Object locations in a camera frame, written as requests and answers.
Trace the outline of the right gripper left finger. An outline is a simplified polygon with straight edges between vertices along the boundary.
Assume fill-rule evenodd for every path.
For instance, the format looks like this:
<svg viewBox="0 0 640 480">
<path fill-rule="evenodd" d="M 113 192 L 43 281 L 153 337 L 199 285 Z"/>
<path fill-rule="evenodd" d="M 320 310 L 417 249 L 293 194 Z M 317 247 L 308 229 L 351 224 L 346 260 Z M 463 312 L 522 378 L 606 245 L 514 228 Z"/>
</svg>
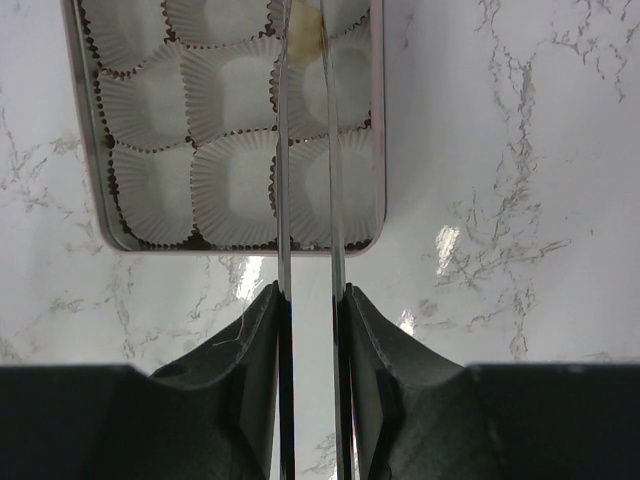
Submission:
<svg viewBox="0 0 640 480">
<path fill-rule="evenodd" d="M 278 285 L 152 379 L 171 394 L 154 452 L 158 479 L 264 479 L 271 466 Z"/>
</svg>

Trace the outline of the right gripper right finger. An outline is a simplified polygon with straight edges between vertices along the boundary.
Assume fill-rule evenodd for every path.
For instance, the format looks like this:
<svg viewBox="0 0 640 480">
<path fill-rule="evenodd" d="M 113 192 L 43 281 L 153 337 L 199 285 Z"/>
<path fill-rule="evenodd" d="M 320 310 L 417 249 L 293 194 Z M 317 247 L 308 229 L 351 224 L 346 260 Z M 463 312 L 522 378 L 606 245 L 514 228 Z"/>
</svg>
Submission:
<svg viewBox="0 0 640 480">
<path fill-rule="evenodd" d="M 363 479 L 487 479 L 490 445 L 471 374 L 345 292 Z"/>
</svg>

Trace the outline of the white square chocolate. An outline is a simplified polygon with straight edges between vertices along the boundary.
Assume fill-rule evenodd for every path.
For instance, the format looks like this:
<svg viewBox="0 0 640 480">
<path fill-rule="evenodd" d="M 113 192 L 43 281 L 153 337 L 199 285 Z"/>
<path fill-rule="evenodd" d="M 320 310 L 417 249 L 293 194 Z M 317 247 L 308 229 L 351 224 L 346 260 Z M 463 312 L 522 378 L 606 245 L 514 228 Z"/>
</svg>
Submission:
<svg viewBox="0 0 640 480">
<path fill-rule="evenodd" d="M 316 61 L 322 53 L 323 18 L 319 9 L 293 1 L 289 16 L 287 57 L 290 66 Z"/>
</svg>

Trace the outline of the metal tongs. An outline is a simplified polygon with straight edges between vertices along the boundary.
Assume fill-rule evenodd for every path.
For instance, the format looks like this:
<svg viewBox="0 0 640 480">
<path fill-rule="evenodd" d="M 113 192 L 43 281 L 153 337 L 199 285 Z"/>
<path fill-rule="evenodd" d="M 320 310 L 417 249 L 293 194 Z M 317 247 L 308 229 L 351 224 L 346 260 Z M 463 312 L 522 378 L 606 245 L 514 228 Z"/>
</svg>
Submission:
<svg viewBox="0 0 640 480">
<path fill-rule="evenodd" d="M 339 115 L 331 40 L 322 1 L 301 1 L 323 18 L 322 53 L 309 64 L 290 66 L 287 57 L 293 1 L 273 11 L 282 41 L 274 75 L 278 140 L 275 154 L 275 215 L 278 280 L 291 298 L 291 258 L 295 254 L 331 261 L 332 366 L 335 397 L 335 476 L 355 476 L 348 330 L 340 319 L 345 294 L 343 186 Z"/>
</svg>

